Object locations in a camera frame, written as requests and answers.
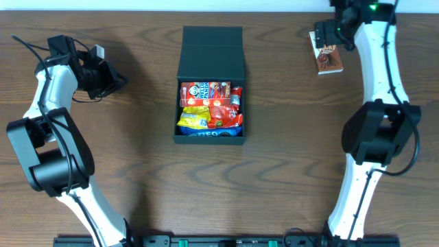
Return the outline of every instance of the candy package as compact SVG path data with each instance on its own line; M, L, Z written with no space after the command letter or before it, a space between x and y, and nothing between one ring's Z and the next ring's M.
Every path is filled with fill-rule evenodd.
M229 128L242 124L243 115L238 114L241 101L242 87L238 86L230 92L230 106L211 106L211 120L209 128Z
M182 82L180 106L230 106L230 82Z
M190 127L194 129L207 129L208 122L211 120L211 113L207 106L184 107L178 121L178 126Z
M181 133L191 137L236 137L242 127L235 128L216 128L209 130L196 130L188 127L180 127Z

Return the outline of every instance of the box lid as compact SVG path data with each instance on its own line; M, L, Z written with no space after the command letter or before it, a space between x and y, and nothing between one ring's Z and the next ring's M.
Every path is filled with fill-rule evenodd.
M183 27L180 82L246 78L242 27Z

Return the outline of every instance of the wooden surface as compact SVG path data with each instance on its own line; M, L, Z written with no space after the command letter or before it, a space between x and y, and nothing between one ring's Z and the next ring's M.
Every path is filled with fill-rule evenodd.
M101 103L73 103L71 114L93 153L98 183L137 233L281 235L293 226L321 231L342 185L342 127L363 97L356 51L340 49L342 73L316 75L307 34L314 22L331 17L0 12L0 246L50 246L57 235L88 234L63 204L30 188L5 134L36 90L37 60L10 34L42 46L58 34L98 43L130 80ZM399 14L398 21L401 77L423 111L422 150L406 176L381 179L365 231L397 233L403 246L436 246L439 16ZM172 140L183 25L244 27L248 139L242 147ZM412 148L410 141L389 170L401 169Z

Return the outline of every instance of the blue snack package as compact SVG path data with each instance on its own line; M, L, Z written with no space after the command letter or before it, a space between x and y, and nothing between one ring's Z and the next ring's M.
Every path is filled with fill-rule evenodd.
M190 137L236 137L242 131L242 127L196 130L180 126L180 130L182 134Z

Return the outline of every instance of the black box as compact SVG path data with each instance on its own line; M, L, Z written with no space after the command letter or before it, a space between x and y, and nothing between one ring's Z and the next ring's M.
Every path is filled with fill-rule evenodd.
M242 27L183 27L183 42L178 65L178 90L174 141L183 144L243 145L245 141L246 64L242 47ZM182 113L182 82L230 82L242 86L239 107L244 121L237 137L190 137L181 134L177 122Z

